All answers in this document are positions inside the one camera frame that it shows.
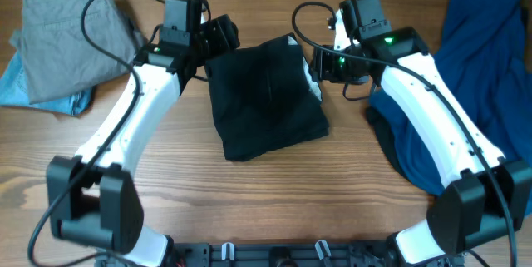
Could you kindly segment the black shorts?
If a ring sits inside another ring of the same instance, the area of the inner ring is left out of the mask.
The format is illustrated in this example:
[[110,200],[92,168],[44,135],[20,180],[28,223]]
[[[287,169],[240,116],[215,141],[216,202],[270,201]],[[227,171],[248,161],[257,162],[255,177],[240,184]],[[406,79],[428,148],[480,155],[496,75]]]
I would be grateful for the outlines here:
[[292,33],[209,60],[205,71],[226,160],[328,135],[320,87]]

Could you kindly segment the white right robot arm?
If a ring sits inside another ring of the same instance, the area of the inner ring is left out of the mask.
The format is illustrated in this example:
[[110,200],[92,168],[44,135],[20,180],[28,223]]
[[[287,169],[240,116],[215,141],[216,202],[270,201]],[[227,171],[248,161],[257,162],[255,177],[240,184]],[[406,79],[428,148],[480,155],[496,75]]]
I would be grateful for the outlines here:
[[389,266],[421,266],[507,237],[517,264],[515,233],[525,217],[531,169],[509,161],[466,115],[447,88],[426,44],[411,27],[338,46],[315,44],[315,58],[329,54],[318,79],[349,82],[370,76],[402,109],[428,149],[444,187],[424,220],[390,236]]

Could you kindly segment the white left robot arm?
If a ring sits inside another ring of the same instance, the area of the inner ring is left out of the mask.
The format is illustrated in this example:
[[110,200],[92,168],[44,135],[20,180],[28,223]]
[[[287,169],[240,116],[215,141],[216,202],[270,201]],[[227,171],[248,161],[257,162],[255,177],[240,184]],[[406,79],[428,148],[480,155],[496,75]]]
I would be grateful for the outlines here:
[[171,266],[174,242],[144,224],[135,188],[138,162],[167,111],[198,67],[239,47],[238,28],[223,15],[183,32],[163,26],[142,47],[109,116],[72,158],[47,167],[52,235],[96,248],[96,256],[129,266]]

